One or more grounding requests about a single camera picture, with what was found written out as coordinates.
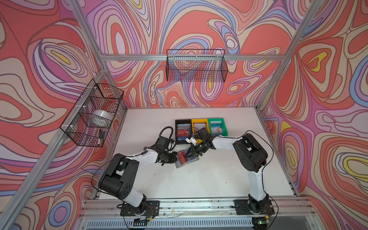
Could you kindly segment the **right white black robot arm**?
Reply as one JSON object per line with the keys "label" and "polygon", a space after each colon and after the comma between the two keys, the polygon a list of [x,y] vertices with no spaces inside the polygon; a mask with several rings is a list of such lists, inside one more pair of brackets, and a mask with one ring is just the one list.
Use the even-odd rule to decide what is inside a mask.
{"label": "right white black robot arm", "polygon": [[241,165],[248,171],[250,192],[249,203],[260,209],[267,201],[269,195],[265,191],[263,181],[263,170],[267,165],[268,153],[251,134],[246,131],[240,137],[227,137],[222,135],[211,135],[205,128],[197,132],[202,142],[196,144],[191,142],[185,157],[198,157],[209,149],[231,150],[236,153]]}

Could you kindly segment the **grey leather card holder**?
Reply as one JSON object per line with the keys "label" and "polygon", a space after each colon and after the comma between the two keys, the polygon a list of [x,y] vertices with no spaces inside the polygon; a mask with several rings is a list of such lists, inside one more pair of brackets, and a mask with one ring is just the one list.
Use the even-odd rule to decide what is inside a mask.
{"label": "grey leather card holder", "polygon": [[185,150],[177,152],[176,155],[177,161],[175,162],[176,168],[180,168],[186,164],[193,163],[199,160],[198,157],[195,156],[186,157],[185,154],[186,154]]}

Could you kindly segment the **red VIP card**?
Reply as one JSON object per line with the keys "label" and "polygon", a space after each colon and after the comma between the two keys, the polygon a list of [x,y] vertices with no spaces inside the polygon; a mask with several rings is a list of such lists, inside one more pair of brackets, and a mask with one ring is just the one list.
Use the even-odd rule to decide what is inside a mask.
{"label": "red VIP card", "polygon": [[178,129],[177,130],[177,137],[188,137],[190,136],[190,132],[187,129]]}
{"label": "red VIP card", "polygon": [[181,165],[184,165],[188,159],[185,157],[186,152],[184,150],[181,150],[177,153],[178,161]]}

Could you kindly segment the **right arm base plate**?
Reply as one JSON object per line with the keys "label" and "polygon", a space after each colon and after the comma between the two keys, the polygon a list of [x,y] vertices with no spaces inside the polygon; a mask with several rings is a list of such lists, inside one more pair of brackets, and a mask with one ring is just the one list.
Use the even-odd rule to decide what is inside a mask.
{"label": "right arm base plate", "polygon": [[272,216],[275,214],[272,202],[268,197],[265,197],[261,201],[254,199],[234,200],[232,208],[236,210],[237,215]]}

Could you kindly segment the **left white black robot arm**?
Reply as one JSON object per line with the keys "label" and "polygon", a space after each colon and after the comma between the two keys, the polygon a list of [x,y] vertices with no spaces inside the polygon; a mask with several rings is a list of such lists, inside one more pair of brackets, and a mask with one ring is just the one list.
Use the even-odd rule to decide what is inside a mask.
{"label": "left white black robot arm", "polygon": [[145,195],[134,188],[137,172],[156,163],[175,163],[175,146],[173,139],[159,137],[152,146],[139,153],[131,156],[116,154],[100,176],[98,188],[134,208],[145,207]]}

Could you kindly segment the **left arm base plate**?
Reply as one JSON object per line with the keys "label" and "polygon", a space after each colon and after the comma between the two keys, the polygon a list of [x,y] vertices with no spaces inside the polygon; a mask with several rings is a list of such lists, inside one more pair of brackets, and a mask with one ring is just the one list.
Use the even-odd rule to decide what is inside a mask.
{"label": "left arm base plate", "polygon": [[120,215],[122,217],[155,217],[159,215],[160,201],[148,200],[143,201],[138,207],[134,207],[127,202],[117,205],[120,208]]}

